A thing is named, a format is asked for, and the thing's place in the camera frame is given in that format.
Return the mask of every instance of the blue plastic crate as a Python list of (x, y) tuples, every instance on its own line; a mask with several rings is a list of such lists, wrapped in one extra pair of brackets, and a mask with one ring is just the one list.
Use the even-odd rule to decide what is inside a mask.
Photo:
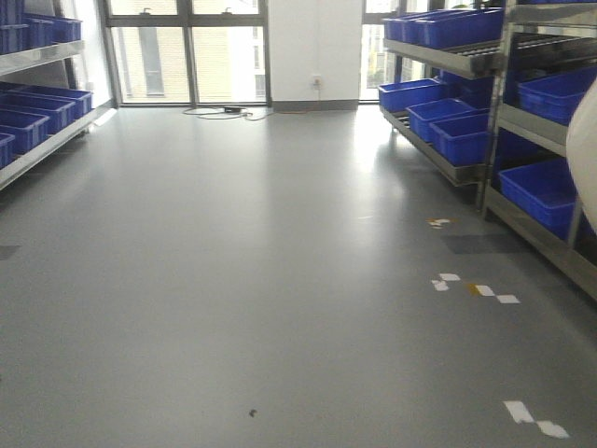
[(25, 14), (25, 18), (40, 19), (42, 21), (51, 21), (53, 42), (73, 42), (75, 40), (81, 40), (82, 21), (79, 21), (77, 19), (43, 16), (41, 14)]
[(0, 54), (14, 53), (25, 49), (25, 33), (28, 25), (0, 26)]
[[(488, 114), (476, 114), (431, 124), (437, 152), (455, 166), (483, 163), (489, 145)], [(497, 151), (505, 160), (529, 157), (538, 146), (508, 131), (500, 132)]]
[(24, 0), (0, 0), (0, 25), (22, 23), (24, 8)]
[(449, 94), (448, 85), (437, 79), (397, 82), (378, 87), (380, 105), (389, 112), (405, 110), (411, 105), (420, 105), (440, 100)]
[(423, 28), (421, 44), (446, 49), (497, 40), (502, 33), (502, 8), (477, 9), (471, 13), (417, 21)]
[(489, 109), (492, 105), (492, 92), (483, 91), (477, 93), (467, 93), (458, 98), (459, 100), (472, 105), (476, 109)]
[(14, 153), (24, 154), (48, 138), (48, 117), (0, 108), (0, 133), (16, 137)]
[(414, 105), (407, 107), (410, 118), (410, 128), (419, 135), (425, 142), (431, 141), (432, 122), (442, 119), (462, 117), (477, 112), (474, 107), (453, 98)]
[(62, 89), (60, 87), (24, 86), (14, 90), (17, 93), (25, 93), (33, 96), (46, 96), (57, 100), (76, 101), (75, 119), (80, 119), (91, 112), (92, 96), (91, 91), (76, 91), (73, 89)]
[(76, 102), (19, 94), (0, 94), (0, 107), (49, 117), (48, 132), (57, 133), (75, 120)]
[(27, 17), (27, 49), (38, 49), (52, 45), (52, 22)]
[(565, 238), (576, 188), (565, 159), (542, 161), (499, 173), (502, 193), (560, 238)]
[(18, 89), (24, 87), (23, 84), (17, 84), (15, 82), (3, 82), (0, 81), (0, 91), (12, 91), (13, 89)]
[(418, 44), (421, 41), (420, 32), (422, 27), (418, 23), (415, 23), (415, 21), (463, 14), (470, 10), (472, 9), (436, 9), (434, 11), (415, 12), (400, 17), (383, 19), (385, 38), (409, 44)]
[(521, 108), (539, 117), (568, 124), (596, 76), (597, 66), (593, 66), (522, 82), (519, 84)]
[(15, 136), (9, 133), (0, 133), (0, 168), (12, 162), (12, 149)]

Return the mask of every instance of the electrical outlet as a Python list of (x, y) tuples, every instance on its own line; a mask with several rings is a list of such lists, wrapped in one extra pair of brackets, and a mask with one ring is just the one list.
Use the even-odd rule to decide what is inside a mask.
[(313, 78), (311, 80), (311, 85), (317, 91), (321, 90), (321, 87), (322, 87), (321, 75), (313, 75)]

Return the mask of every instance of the tape piece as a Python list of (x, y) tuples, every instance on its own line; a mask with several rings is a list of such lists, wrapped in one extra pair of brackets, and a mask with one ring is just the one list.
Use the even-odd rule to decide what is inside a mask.
[(447, 291), (448, 289), (450, 289), (450, 287), (448, 287), (448, 284), (446, 282), (441, 282), (439, 280), (432, 280), (431, 283), (433, 283), (433, 286), (436, 288), (437, 291)]
[(439, 278), (441, 278), (444, 282), (459, 282), (460, 281), (460, 277), (458, 275), (456, 275), (455, 273), (441, 273), (439, 275)]
[(535, 420), (522, 401), (504, 401), (514, 421), (520, 423), (534, 423)]
[(477, 291), (483, 297), (495, 297), (495, 293), (492, 291), (492, 289), (485, 285), (477, 285)]
[(546, 436), (553, 437), (555, 439), (569, 439), (570, 435), (560, 425), (555, 425), (550, 421), (537, 422), (539, 429)]
[(497, 296), (497, 299), (503, 304), (520, 303), (516, 296), (512, 294), (506, 294), (503, 296)]
[(468, 289), (468, 292), (470, 292), (471, 296), (479, 295), (479, 290), (477, 289), (477, 285), (475, 285), (474, 283), (466, 284), (466, 288)]

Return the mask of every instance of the gray epoxy floor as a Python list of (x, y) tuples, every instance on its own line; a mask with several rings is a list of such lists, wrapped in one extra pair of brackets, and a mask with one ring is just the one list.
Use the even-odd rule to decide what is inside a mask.
[(389, 132), (124, 109), (0, 193), (0, 446), (596, 446), (594, 302)]

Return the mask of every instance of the baseboard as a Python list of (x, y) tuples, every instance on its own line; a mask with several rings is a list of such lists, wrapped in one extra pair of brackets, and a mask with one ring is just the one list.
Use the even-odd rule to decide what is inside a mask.
[(358, 108), (358, 100), (274, 101), (272, 107), (275, 112), (356, 110)]

